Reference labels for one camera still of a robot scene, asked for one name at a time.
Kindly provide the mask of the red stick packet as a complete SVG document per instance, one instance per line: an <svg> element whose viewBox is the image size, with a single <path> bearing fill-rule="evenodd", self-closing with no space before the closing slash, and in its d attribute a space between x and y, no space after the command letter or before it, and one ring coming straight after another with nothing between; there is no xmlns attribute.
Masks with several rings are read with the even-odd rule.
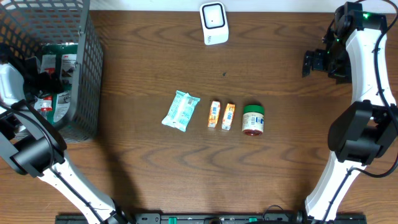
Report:
<svg viewBox="0 0 398 224"><path fill-rule="evenodd" d="M44 71L47 72L49 75L52 75L55 71L55 68L46 68ZM49 96L46 96L45 98L43 98L42 104L40 106L41 112L53 111L52 101L53 101L52 95L49 95Z"/></svg>

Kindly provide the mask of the white green package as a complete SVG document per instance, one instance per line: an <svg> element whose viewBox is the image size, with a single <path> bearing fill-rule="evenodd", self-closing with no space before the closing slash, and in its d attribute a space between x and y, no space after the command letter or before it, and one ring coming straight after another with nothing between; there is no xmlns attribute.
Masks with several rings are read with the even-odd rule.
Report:
<svg viewBox="0 0 398 224"><path fill-rule="evenodd" d="M77 45L45 45L40 71L46 68L55 68L54 73L59 77L64 92L54 94L52 101L53 111L41 112L42 99L38 98L34 108L50 123L59 122L67 113L72 99L72 81L75 71Z"/></svg>

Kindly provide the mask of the green lidded white canister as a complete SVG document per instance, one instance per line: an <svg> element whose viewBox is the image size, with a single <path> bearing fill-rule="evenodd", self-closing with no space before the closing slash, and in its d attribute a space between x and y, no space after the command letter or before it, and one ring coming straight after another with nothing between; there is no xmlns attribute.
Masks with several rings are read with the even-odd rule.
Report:
<svg viewBox="0 0 398 224"><path fill-rule="evenodd" d="M242 132L248 136L260 136L264 132L264 107L246 105L243 110Z"/></svg>

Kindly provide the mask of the orange snack packet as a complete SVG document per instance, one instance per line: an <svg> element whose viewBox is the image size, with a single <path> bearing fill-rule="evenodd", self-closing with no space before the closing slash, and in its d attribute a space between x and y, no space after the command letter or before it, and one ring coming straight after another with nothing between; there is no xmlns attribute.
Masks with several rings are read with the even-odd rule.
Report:
<svg viewBox="0 0 398 224"><path fill-rule="evenodd" d="M221 124L222 129L227 130L227 131L229 131L231 129L231 125L232 125L233 118L234 118L235 108L236 108L235 104L228 103L226 105L222 124Z"/></svg>

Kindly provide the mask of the orange tissue packet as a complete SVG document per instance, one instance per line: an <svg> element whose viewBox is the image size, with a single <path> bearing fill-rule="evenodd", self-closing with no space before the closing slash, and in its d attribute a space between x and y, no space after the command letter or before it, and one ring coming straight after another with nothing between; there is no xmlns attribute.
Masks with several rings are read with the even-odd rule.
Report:
<svg viewBox="0 0 398 224"><path fill-rule="evenodd" d="M220 116L221 103L219 101L212 101L210 106L210 112L208 117L208 127L215 128L218 124Z"/></svg>

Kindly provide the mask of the mint green wipes pack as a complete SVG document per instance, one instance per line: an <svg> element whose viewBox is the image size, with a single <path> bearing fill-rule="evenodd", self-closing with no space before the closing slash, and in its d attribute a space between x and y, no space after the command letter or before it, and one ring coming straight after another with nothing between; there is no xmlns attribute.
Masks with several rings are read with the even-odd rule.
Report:
<svg viewBox="0 0 398 224"><path fill-rule="evenodd" d="M162 124L185 132L200 98L177 90Z"/></svg>

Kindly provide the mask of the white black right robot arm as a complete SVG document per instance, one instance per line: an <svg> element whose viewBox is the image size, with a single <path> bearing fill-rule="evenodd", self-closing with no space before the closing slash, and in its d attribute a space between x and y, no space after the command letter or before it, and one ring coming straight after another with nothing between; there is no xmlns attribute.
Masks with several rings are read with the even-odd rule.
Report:
<svg viewBox="0 0 398 224"><path fill-rule="evenodd" d="M350 106L328 131L328 162L304 201L297 223L349 223L337 213L351 184L397 138L397 102L389 86L385 46L391 29L384 14L367 12L361 1L335 11L323 38L325 49L307 51L302 75L326 72L352 86Z"/></svg>

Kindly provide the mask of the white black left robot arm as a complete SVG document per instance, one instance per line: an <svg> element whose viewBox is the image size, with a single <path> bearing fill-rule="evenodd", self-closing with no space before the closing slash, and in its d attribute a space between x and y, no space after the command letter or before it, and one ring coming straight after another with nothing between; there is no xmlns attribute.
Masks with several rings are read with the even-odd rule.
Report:
<svg viewBox="0 0 398 224"><path fill-rule="evenodd" d="M110 196L77 169L58 130L26 98L63 90L54 75L38 72L38 62L35 57L17 57L7 47L1 50L1 158L17 173L57 189L88 223L132 223Z"/></svg>

